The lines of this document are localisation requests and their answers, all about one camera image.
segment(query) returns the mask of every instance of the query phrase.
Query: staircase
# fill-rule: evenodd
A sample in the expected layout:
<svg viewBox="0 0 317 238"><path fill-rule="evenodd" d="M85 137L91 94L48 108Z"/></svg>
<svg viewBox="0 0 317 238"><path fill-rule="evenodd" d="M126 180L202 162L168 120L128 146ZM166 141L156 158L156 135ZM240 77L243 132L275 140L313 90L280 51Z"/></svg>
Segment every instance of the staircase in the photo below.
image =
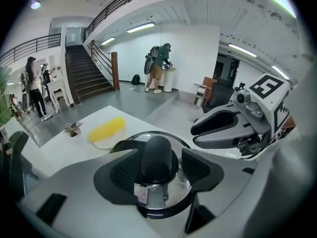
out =
<svg viewBox="0 0 317 238"><path fill-rule="evenodd" d="M81 101L100 93L114 91L113 86L103 76L82 45L66 47L66 54L71 55L69 69Z"/></svg>

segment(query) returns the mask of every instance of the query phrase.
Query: gray floor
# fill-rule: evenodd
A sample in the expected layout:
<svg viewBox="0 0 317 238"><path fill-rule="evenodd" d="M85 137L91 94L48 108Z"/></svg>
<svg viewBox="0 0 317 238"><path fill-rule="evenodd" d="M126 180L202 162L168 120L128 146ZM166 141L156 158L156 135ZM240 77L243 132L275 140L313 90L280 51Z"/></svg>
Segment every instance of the gray floor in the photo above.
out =
<svg viewBox="0 0 317 238"><path fill-rule="evenodd" d="M120 91L94 96L73 108L68 108L61 100L61 110L58 114L55 114L53 105L47 103L46 107L48 112L53 114L52 118L41 122L36 111L32 111L25 116L23 124L33 134L38 146L41 147L59 134L65 128L66 123L77 122L108 105L144 120L169 98L177 95L177 91L171 93L162 91L160 94L154 94L153 91L145 93L142 84L134 90L130 90L131 87L132 85L129 83L120 82Z"/></svg>
<svg viewBox="0 0 317 238"><path fill-rule="evenodd" d="M194 120L202 115L202 108L177 99L172 103L168 112L163 112L156 120L150 121L150 123L177 136L193 139L194 136L190 133L190 129L194 124Z"/></svg>

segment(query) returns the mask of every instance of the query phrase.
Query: ceiling light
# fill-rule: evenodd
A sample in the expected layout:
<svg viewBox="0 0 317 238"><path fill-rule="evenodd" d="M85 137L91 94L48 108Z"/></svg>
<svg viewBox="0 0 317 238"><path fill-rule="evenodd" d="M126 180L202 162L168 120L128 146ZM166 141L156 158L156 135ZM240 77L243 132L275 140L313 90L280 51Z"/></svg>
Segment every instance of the ceiling light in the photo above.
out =
<svg viewBox="0 0 317 238"><path fill-rule="evenodd" d="M38 8L40 8L41 7L41 3L39 2L39 1L34 1L34 2L32 2L32 4L31 4L31 8L32 9L38 9Z"/></svg>
<svg viewBox="0 0 317 238"><path fill-rule="evenodd" d="M144 28L148 28L148 27L152 27L152 26L155 26L155 24L153 22L151 23L146 23L144 25L140 25L140 26L137 26L137 27L134 27L134 28L131 28L129 30L127 30L128 33L133 33L135 31L139 31L139 30L142 30Z"/></svg>
<svg viewBox="0 0 317 238"><path fill-rule="evenodd" d="M275 69L279 74L281 74L286 80L289 80L289 78L283 73L281 72L280 69L276 68L276 66L272 66L273 69Z"/></svg>
<svg viewBox="0 0 317 238"><path fill-rule="evenodd" d="M285 10L287 10L294 18L296 18L295 12L293 11L293 8L288 0L274 0L277 2L280 6L282 6Z"/></svg>
<svg viewBox="0 0 317 238"><path fill-rule="evenodd" d="M111 38L107 39L105 42L102 42L101 45L105 45L109 42L112 42L114 39L115 39L114 37L111 37Z"/></svg>
<svg viewBox="0 0 317 238"><path fill-rule="evenodd" d="M243 49L243 48L241 48L241 47L238 47L238 46L236 46L236 45L233 45L233 44L231 44L231 43L229 44L229 47L232 47L232 48L238 49L238 50L240 50L240 51L242 51L242 52L245 52L245 53L247 53L247 54L253 56L254 58L257 57L257 55L251 53L250 51L247 51L247 50L245 50L245 49Z"/></svg>

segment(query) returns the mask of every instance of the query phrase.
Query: metal railing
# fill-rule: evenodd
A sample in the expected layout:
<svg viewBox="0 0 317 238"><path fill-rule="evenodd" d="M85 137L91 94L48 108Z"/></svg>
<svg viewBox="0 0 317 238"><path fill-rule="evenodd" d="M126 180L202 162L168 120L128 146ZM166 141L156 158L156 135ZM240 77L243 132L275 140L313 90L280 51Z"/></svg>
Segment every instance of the metal railing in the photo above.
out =
<svg viewBox="0 0 317 238"><path fill-rule="evenodd" d="M91 24L86 29L86 38L93 32L93 30L104 21L111 13L125 4L131 2L132 0L114 0L106 8L104 8L99 15L91 22Z"/></svg>
<svg viewBox="0 0 317 238"><path fill-rule="evenodd" d="M91 52L90 53L91 59L96 64L96 66L100 70L102 70L102 68L105 68L107 72L111 75L111 79L109 78L106 78L106 79L110 82L110 84L112 84L112 86L114 87L116 91L120 90L117 53L112 52L111 59L109 59L108 56L106 56L106 54L103 53L102 50L95 45L94 40L91 41L91 43L88 45L88 48Z"/></svg>
<svg viewBox="0 0 317 238"><path fill-rule="evenodd" d="M60 34L42 36L7 51L0 57L0 66L10 65L17 60L26 57L34 52L60 46Z"/></svg>

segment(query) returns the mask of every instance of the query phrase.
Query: shorts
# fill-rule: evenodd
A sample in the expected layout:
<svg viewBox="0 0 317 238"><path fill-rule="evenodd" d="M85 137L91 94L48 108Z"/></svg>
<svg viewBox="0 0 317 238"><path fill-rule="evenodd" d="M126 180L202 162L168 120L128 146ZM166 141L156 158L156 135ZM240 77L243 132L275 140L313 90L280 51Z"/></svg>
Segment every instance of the shorts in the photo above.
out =
<svg viewBox="0 0 317 238"><path fill-rule="evenodd" d="M158 66L157 64L152 63L150 77L155 79L160 79L161 76L162 76L162 68Z"/></svg>

